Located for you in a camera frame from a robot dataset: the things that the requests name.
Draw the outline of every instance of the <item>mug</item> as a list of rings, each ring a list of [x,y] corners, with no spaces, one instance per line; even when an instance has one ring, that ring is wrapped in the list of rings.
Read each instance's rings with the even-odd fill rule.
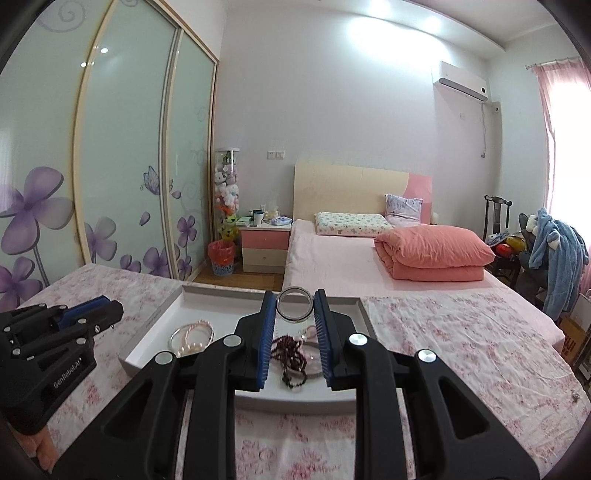
[[[262,210],[253,210],[252,216],[254,217],[255,226],[261,226],[262,220],[265,217],[265,212]]]

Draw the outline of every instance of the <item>headboard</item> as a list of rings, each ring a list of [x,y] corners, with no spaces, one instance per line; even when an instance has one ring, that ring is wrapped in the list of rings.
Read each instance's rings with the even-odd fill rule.
[[[431,177],[323,162],[299,161],[295,167],[294,220],[314,222],[318,212],[383,215],[386,193],[422,198],[421,222],[431,220]]]

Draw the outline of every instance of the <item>clothing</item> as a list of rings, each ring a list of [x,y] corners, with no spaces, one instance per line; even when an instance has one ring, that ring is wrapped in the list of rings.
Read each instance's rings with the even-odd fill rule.
[[[511,234],[508,230],[505,230],[501,233],[493,233],[492,235],[486,237],[484,243],[486,243],[489,247],[495,247],[496,245],[503,243],[510,236]]]
[[[538,210],[538,232],[530,256],[530,268],[540,268],[548,244],[548,294],[544,313],[554,321],[577,301],[583,266],[589,263],[585,242],[570,225],[554,220],[544,207]]]

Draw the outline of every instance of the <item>plush toy tower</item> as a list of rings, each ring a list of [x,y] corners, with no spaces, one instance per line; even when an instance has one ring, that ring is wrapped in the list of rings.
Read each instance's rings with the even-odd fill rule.
[[[213,210],[218,238],[235,241],[238,237],[238,169],[239,148],[218,148],[213,171]]]

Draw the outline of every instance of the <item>nightstand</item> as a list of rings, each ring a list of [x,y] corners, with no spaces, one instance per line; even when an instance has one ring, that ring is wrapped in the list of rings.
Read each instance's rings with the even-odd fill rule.
[[[241,226],[242,266],[245,272],[283,273],[291,224]]]

